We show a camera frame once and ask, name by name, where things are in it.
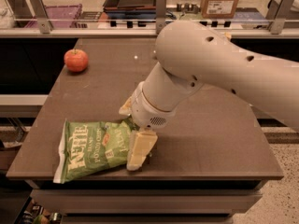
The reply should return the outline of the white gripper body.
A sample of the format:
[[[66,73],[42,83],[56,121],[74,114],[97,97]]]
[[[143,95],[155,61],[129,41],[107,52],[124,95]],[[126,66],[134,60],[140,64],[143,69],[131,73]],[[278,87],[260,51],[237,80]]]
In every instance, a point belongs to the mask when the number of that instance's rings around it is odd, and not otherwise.
[[[131,116],[140,128],[161,129],[176,114],[176,110],[161,111],[150,104],[143,93],[144,81],[140,82],[131,96]]]

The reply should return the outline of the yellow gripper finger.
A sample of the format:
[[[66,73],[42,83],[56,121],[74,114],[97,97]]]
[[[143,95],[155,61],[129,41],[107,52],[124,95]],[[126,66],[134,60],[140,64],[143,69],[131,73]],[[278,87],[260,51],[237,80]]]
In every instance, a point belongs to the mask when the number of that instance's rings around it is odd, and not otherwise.
[[[131,98],[128,98],[126,102],[120,107],[119,114],[124,116],[130,116],[132,113],[131,106]]]
[[[138,170],[158,140],[155,131],[140,129],[132,131],[129,139],[129,151],[126,168],[128,171]]]

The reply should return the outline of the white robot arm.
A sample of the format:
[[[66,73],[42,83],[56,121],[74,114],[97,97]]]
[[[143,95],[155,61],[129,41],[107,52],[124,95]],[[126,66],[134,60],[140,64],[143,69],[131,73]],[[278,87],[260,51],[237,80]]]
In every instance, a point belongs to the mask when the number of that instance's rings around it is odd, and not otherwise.
[[[139,127],[130,136],[129,171],[142,166],[157,142],[156,131],[175,116],[178,104],[205,84],[234,92],[272,118],[299,129],[296,62],[242,49],[195,21],[166,25],[155,48],[156,65],[119,110]]]

